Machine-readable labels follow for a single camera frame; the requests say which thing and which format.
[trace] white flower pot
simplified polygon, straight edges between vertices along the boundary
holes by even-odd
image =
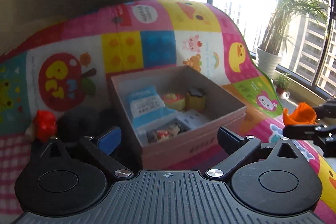
[[[282,56],[270,54],[257,48],[256,61],[257,66],[262,70],[270,79],[273,77],[275,69],[280,64]]]

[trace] blue square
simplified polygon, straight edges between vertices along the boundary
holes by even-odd
[[[25,132],[31,123],[26,53],[0,64],[0,136]]]
[[[140,36],[145,68],[176,64],[174,31],[142,31]]]

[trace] open box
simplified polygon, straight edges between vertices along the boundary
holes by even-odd
[[[132,147],[144,169],[164,169],[216,145],[220,126],[237,131],[245,117],[246,106],[241,101],[189,66],[128,73],[112,76],[110,80],[111,100],[119,112],[122,138]],[[154,86],[159,95],[186,94],[190,88],[203,90],[206,103],[202,114],[210,122],[168,140],[148,144],[147,137],[132,128],[126,97],[149,86]]]

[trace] small potted plant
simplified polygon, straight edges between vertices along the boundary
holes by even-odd
[[[276,92],[281,96],[285,91],[288,90],[289,86],[291,85],[290,78],[288,77],[289,74],[280,74],[275,79],[276,85]]]

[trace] speech bubble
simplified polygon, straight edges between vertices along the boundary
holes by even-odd
[[[133,14],[142,23],[153,23],[158,18],[154,7],[148,5],[136,5],[132,7]]]

